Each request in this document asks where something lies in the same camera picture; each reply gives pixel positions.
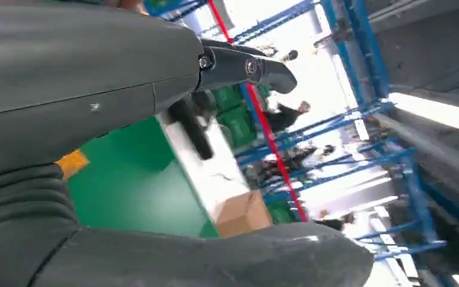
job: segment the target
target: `blue steel beam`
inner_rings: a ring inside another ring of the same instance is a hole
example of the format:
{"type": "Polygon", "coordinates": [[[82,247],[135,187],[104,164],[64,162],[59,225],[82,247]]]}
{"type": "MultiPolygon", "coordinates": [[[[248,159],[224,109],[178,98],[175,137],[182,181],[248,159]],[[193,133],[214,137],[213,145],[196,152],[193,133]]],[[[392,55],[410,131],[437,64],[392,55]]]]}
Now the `blue steel beam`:
{"type": "MultiPolygon", "coordinates": [[[[365,147],[363,147],[363,148],[359,148],[359,149],[357,150],[357,152],[358,152],[358,153],[363,153],[363,152],[372,151],[373,149],[375,149],[375,148],[377,148],[377,147],[379,147],[379,146],[381,146],[381,145],[384,145],[384,142],[378,142],[378,143],[375,143],[375,144],[370,145],[370,146],[365,146],[365,147]]],[[[318,169],[318,168],[323,167],[323,166],[328,166],[328,165],[334,164],[334,163],[336,163],[336,164],[341,164],[340,161],[346,160],[346,159],[348,159],[348,158],[350,158],[350,157],[352,157],[352,156],[353,156],[352,154],[345,154],[345,155],[342,155],[342,156],[340,156],[340,157],[338,157],[338,158],[334,158],[334,159],[331,160],[331,161],[327,161],[327,162],[325,162],[325,163],[319,163],[319,164],[317,164],[317,165],[315,165],[315,166],[313,166],[313,167],[309,167],[309,168],[306,168],[306,169],[297,170],[296,172],[292,172],[289,176],[290,176],[291,178],[295,178],[295,177],[297,177],[297,176],[299,176],[299,175],[303,175],[303,174],[305,174],[305,173],[307,173],[307,172],[309,172],[309,171],[311,171],[311,170],[318,169]]],[[[270,186],[270,185],[279,183],[279,182],[281,182],[281,181],[282,181],[282,179],[276,179],[276,180],[273,180],[273,181],[267,181],[267,182],[264,182],[262,185],[260,185],[260,187],[261,187],[261,188],[263,188],[263,187],[268,187],[268,186],[270,186]]]]}
{"type": "Polygon", "coordinates": [[[284,13],[285,11],[278,13],[275,16],[266,19],[264,23],[260,23],[247,31],[244,31],[241,34],[238,34],[234,37],[235,44],[245,44],[252,39],[255,39],[309,11],[311,11],[314,7],[314,2],[307,0],[303,1],[293,7],[290,8],[289,13],[284,13]]]}
{"type": "MultiPolygon", "coordinates": [[[[353,118],[340,121],[340,122],[335,123],[335,124],[325,128],[323,130],[319,130],[317,132],[310,133],[309,135],[305,135],[305,136],[301,136],[299,138],[296,138],[296,139],[292,140],[291,142],[289,142],[287,144],[278,146],[277,149],[279,151],[284,151],[286,149],[289,149],[289,148],[295,146],[296,144],[298,144],[300,142],[307,141],[309,139],[315,138],[316,136],[322,135],[324,133],[331,132],[333,130],[337,130],[337,129],[339,129],[341,127],[344,127],[344,126],[347,126],[349,124],[353,124],[355,120],[359,120],[359,119],[362,119],[362,118],[367,118],[367,117],[369,117],[370,115],[372,115],[372,114],[374,114],[376,112],[385,111],[385,110],[387,110],[387,109],[389,109],[391,107],[393,107],[392,103],[381,103],[381,104],[377,105],[376,107],[371,108],[368,111],[365,111],[365,112],[361,113],[360,115],[354,115],[353,118]]],[[[253,163],[256,160],[260,160],[262,158],[265,158],[269,154],[270,154],[270,150],[269,149],[259,150],[259,151],[256,152],[256,154],[252,155],[251,157],[248,157],[248,158],[245,158],[243,160],[238,161],[238,165],[239,166],[245,166],[247,164],[253,163]]]]}
{"type": "MultiPolygon", "coordinates": [[[[407,149],[407,150],[405,150],[403,152],[399,152],[399,153],[396,153],[396,154],[385,155],[385,156],[382,156],[380,158],[373,159],[372,161],[370,161],[368,164],[366,164],[364,166],[359,166],[359,167],[357,167],[355,169],[351,169],[351,170],[349,170],[347,172],[340,173],[339,175],[329,176],[327,178],[320,178],[320,179],[314,181],[312,184],[307,184],[307,185],[304,185],[303,187],[297,188],[295,191],[298,193],[298,192],[304,191],[304,190],[306,190],[308,188],[315,187],[316,185],[324,184],[325,182],[333,181],[335,179],[338,179],[338,178],[341,178],[341,177],[344,177],[344,176],[347,176],[347,175],[350,175],[350,174],[353,174],[353,173],[356,173],[356,172],[359,172],[359,171],[362,171],[362,170],[365,170],[365,169],[369,169],[369,168],[374,167],[374,166],[378,166],[378,165],[381,165],[381,164],[384,164],[384,163],[388,163],[388,162],[391,162],[391,161],[397,161],[398,159],[400,159],[402,157],[410,157],[413,152],[414,152],[413,149],[407,149]]],[[[271,202],[274,202],[274,201],[277,201],[277,200],[290,200],[290,198],[289,198],[289,194],[288,193],[284,193],[284,192],[279,191],[279,192],[271,192],[271,193],[265,195],[264,200],[265,200],[266,203],[271,203],[271,202]]]]}
{"type": "Polygon", "coordinates": [[[430,244],[425,244],[417,247],[407,248],[407,250],[402,250],[399,252],[393,252],[388,254],[377,254],[374,256],[375,261],[381,261],[388,258],[393,258],[400,254],[416,254],[424,251],[434,250],[437,248],[446,247],[448,244],[446,241],[439,240],[430,244]]]}
{"type": "Polygon", "coordinates": [[[425,193],[428,194],[430,198],[432,198],[432,200],[434,200],[440,207],[446,210],[451,216],[453,216],[453,218],[459,222],[459,207],[453,201],[446,198],[432,185],[423,181],[421,178],[419,180],[422,190],[424,190],[425,193]]]}
{"type": "MultiPolygon", "coordinates": [[[[307,127],[303,127],[301,129],[295,130],[293,132],[282,134],[282,135],[278,136],[275,139],[275,141],[278,142],[278,141],[281,141],[281,140],[286,139],[288,137],[291,137],[291,135],[298,134],[298,133],[304,133],[307,130],[313,129],[315,127],[321,126],[321,125],[329,123],[331,121],[341,121],[341,120],[344,119],[345,116],[350,115],[354,111],[357,111],[357,109],[352,109],[352,110],[347,111],[347,112],[345,112],[343,114],[334,115],[333,117],[329,117],[329,118],[324,119],[322,121],[318,121],[317,123],[310,124],[307,127]]],[[[263,148],[266,148],[266,147],[267,147],[266,144],[262,143],[262,144],[260,144],[258,146],[255,146],[255,147],[250,148],[250,149],[248,149],[246,151],[243,151],[243,152],[240,152],[240,153],[236,154],[235,158],[239,158],[239,157],[242,157],[242,156],[254,154],[256,152],[254,149],[263,149],[263,148]]]]}
{"type": "Polygon", "coordinates": [[[374,232],[374,233],[365,234],[364,236],[356,237],[355,240],[360,241],[360,240],[363,240],[363,239],[376,238],[376,237],[381,236],[383,234],[400,233],[400,232],[403,232],[405,230],[409,230],[409,229],[415,228],[416,226],[418,226],[418,223],[419,223],[418,221],[412,221],[412,222],[400,224],[400,225],[391,227],[390,229],[388,229],[386,231],[374,232]]]}
{"type": "Polygon", "coordinates": [[[378,97],[387,97],[390,93],[390,80],[368,20],[367,9],[362,0],[343,0],[343,3],[374,92],[378,97]]]}
{"type": "Polygon", "coordinates": [[[403,174],[405,175],[404,180],[407,182],[409,202],[416,217],[420,220],[423,236],[428,242],[435,242],[438,238],[434,222],[432,220],[432,216],[430,215],[427,200],[420,187],[418,172],[416,171],[414,164],[410,162],[410,159],[406,160],[406,168],[403,174]]]}
{"type": "Polygon", "coordinates": [[[259,23],[257,25],[254,25],[253,27],[243,31],[242,33],[236,35],[235,37],[233,37],[233,40],[239,40],[240,38],[242,37],[245,37],[246,35],[250,35],[251,33],[255,33],[256,31],[258,30],[261,30],[265,27],[267,27],[267,25],[270,25],[270,24],[273,24],[274,22],[277,22],[279,21],[280,19],[284,18],[284,17],[287,17],[289,16],[290,14],[306,7],[307,5],[309,5],[311,8],[312,8],[312,5],[314,5],[314,1],[313,0],[303,0],[301,1],[300,3],[297,3],[285,10],[283,10],[282,12],[279,12],[273,16],[270,16],[269,18],[263,20],[263,21],[259,21],[259,23]]]}
{"type": "MultiPolygon", "coordinates": [[[[333,10],[333,5],[331,3],[331,0],[321,0],[321,6],[323,7],[323,10],[325,11],[326,14],[326,19],[328,20],[328,23],[330,25],[330,28],[332,31],[337,30],[337,17],[335,15],[335,11],[333,10]]],[[[349,82],[351,83],[351,86],[353,87],[353,93],[354,93],[354,98],[356,99],[356,102],[358,105],[363,105],[363,94],[362,94],[362,88],[360,86],[360,83],[358,81],[358,77],[356,77],[356,74],[353,69],[353,65],[351,64],[351,60],[349,58],[349,52],[347,51],[347,47],[343,42],[336,42],[335,45],[337,46],[339,50],[339,56],[342,60],[342,64],[344,65],[345,72],[347,74],[347,77],[349,78],[349,82]]]]}

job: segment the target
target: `gray plastic cover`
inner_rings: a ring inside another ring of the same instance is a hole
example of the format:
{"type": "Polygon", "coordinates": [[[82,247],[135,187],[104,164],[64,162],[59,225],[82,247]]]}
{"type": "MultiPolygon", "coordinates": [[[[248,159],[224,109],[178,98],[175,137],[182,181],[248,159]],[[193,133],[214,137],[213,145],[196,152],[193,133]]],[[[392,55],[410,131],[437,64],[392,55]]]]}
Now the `gray plastic cover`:
{"type": "Polygon", "coordinates": [[[202,53],[192,30],[138,13],[0,5],[0,112],[185,76],[188,93],[202,53]]]}
{"type": "Polygon", "coordinates": [[[365,248],[315,223],[207,240],[86,229],[34,287],[362,287],[372,265],[365,248]]]}

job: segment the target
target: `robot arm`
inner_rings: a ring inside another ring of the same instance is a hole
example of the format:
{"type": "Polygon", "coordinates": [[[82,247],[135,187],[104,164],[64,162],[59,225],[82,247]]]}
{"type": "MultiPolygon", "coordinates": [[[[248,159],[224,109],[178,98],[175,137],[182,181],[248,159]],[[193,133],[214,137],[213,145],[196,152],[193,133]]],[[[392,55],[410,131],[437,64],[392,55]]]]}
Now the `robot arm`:
{"type": "Polygon", "coordinates": [[[0,7],[0,173],[52,163],[194,90],[296,86],[281,63],[214,45],[123,10],[0,7]]]}

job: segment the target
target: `person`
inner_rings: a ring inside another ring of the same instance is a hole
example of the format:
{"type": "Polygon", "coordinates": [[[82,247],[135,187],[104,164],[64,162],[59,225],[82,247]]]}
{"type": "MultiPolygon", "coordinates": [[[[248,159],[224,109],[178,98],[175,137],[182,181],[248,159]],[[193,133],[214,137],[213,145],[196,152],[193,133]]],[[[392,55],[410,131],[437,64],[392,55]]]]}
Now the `person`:
{"type": "MultiPolygon", "coordinates": [[[[316,151],[318,150],[319,149],[316,146],[309,146],[307,148],[297,149],[292,157],[289,157],[284,160],[286,171],[288,173],[291,173],[301,170],[302,168],[304,168],[303,161],[308,157],[315,155],[316,151]]],[[[333,145],[326,145],[323,151],[320,153],[319,161],[322,159],[323,156],[332,154],[334,151],[335,147],[333,145]]],[[[277,160],[265,162],[264,168],[258,174],[260,181],[267,181],[271,179],[273,176],[281,176],[277,160]]]]}
{"type": "Polygon", "coordinates": [[[283,56],[280,61],[283,63],[290,62],[298,58],[298,51],[291,50],[287,55],[283,56]]]}
{"type": "Polygon", "coordinates": [[[328,212],[326,212],[326,215],[319,220],[314,220],[315,223],[324,225],[326,227],[333,228],[337,231],[342,231],[344,229],[345,224],[353,224],[354,223],[354,213],[350,212],[346,215],[344,215],[340,219],[326,219],[326,216],[328,215],[328,212]]]}
{"type": "Polygon", "coordinates": [[[309,162],[313,164],[319,164],[323,162],[323,159],[335,152],[335,147],[333,145],[325,145],[322,151],[317,151],[313,154],[313,157],[309,158],[309,162]]]}
{"type": "Polygon", "coordinates": [[[276,113],[264,112],[268,124],[274,133],[281,132],[290,127],[300,115],[310,111],[310,105],[306,101],[303,101],[298,109],[288,108],[282,104],[279,104],[277,108],[279,112],[276,113]]]}

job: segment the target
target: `green floor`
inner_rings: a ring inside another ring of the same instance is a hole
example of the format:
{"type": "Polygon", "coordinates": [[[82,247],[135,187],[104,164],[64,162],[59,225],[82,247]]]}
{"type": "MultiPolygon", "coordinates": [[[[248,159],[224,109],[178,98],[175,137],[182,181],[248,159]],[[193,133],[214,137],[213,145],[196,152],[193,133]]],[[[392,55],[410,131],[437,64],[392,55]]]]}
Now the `green floor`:
{"type": "Polygon", "coordinates": [[[94,139],[82,151],[90,164],[69,186],[83,224],[217,236],[155,119],[94,139]]]}

